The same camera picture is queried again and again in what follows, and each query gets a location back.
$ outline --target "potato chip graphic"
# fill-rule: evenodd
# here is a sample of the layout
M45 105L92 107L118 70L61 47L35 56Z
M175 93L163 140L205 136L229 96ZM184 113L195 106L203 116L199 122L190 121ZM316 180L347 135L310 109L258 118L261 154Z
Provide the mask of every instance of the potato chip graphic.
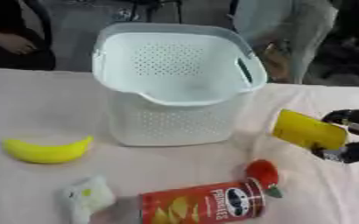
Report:
M180 197L175 199L170 205L169 209L177 214L181 219L185 219L187 217L187 209L189 208L187 204L186 197Z
M192 219L194 219L194 222L198 223L200 221L199 219L199 205L194 206L194 211L192 212Z
M177 214L175 214L171 208L169 208L169 221L170 224L180 223L180 217Z
M152 219L152 224L168 224L168 223L170 223L169 217L160 207L158 207L157 211L155 212L155 216Z

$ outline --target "toy tomato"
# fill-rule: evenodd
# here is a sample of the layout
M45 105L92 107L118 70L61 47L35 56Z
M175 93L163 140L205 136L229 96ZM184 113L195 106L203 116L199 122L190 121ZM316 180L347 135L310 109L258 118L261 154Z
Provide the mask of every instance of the toy tomato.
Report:
M278 170L271 162L263 159L252 162L246 168L246 176L256 179L267 195L282 198L282 193L277 188Z

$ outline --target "red tomato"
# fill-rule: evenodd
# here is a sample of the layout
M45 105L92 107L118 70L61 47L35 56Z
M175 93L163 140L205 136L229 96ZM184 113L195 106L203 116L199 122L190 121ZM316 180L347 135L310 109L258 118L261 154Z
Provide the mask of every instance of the red tomato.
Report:
M268 190L271 186L278 184L278 171L267 160L260 159L249 164L246 168L246 176L258 180L263 190Z

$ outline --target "white tablecloth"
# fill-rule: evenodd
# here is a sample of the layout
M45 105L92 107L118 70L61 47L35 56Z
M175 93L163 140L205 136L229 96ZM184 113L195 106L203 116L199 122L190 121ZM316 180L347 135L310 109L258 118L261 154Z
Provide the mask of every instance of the white tablecloth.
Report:
M268 199L249 223L359 223L359 163L322 161L269 133L280 109L322 117L359 109L359 87L267 85L241 115L230 141L176 148L126 148L107 134L100 86L89 73L0 70L0 141L50 137L53 143L96 136L95 147L67 164L27 164L0 147L0 223L66 223L56 192L76 180L104 175L118 196L236 178L254 158L272 161L283 199Z

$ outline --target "gray floor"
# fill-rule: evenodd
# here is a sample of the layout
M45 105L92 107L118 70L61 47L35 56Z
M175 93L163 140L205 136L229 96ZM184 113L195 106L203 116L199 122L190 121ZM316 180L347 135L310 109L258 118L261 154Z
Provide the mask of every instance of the gray floor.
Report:
M50 11L53 21L54 43L57 70L88 72L91 71L91 53L97 33L104 27L115 23L119 9L130 8L130 3L116 0L41 0ZM226 17L230 0L184 0L184 22L196 25L217 25L230 27ZM139 9L140 21L144 21L144 9ZM39 29L37 19L25 10L27 23ZM175 8L165 5L154 16L154 22L174 23ZM359 86L359 78L352 75L336 75L328 80L320 77L321 71L312 66L305 79L306 84L328 86Z

